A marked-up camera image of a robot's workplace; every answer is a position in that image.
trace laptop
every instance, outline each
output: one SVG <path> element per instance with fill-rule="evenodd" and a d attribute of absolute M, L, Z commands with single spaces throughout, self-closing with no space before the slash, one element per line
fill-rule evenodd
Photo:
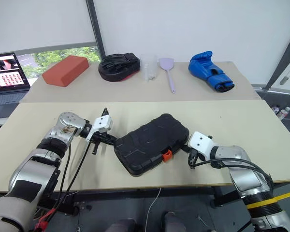
<path fill-rule="evenodd" d="M 0 118 L 9 117 L 29 89 L 15 53 L 0 54 Z"/>

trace bottle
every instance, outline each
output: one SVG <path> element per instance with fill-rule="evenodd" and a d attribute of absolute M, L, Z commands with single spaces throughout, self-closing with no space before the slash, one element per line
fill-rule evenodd
<path fill-rule="evenodd" d="M 286 107 L 285 109 L 282 109 L 281 111 L 279 111 L 279 113 L 277 114 L 277 117 L 280 120 L 283 120 L 289 114 L 289 111 L 290 111 L 290 107 Z"/>
<path fill-rule="evenodd" d="M 277 115 L 277 113 L 279 112 L 279 108 L 280 108 L 280 105 L 276 105 L 272 107 L 272 111 L 274 112 L 274 114 Z"/>

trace laptop keyboard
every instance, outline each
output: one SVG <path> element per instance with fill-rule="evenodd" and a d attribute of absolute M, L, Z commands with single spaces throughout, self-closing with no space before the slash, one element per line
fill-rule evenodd
<path fill-rule="evenodd" d="M 19 103 L 27 92 L 0 95 L 0 105 Z"/>

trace person's leg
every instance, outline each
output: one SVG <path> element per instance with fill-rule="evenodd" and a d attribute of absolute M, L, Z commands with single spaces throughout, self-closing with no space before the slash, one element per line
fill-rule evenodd
<path fill-rule="evenodd" d="M 135 221 L 130 219 L 119 220 L 111 225 L 105 232 L 133 232 L 135 228 Z"/>
<path fill-rule="evenodd" d="M 184 224 L 175 216 L 175 213 L 168 212 L 164 215 L 165 232 L 186 232 Z"/>

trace blue boxing glove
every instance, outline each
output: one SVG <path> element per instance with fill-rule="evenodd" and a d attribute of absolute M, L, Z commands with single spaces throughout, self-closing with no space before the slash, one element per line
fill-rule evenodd
<path fill-rule="evenodd" d="M 207 51 L 191 58 L 188 69 L 190 73 L 205 80 L 214 90 L 226 92 L 234 87 L 233 81 L 218 66 L 212 63 L 212 52 Z"/>

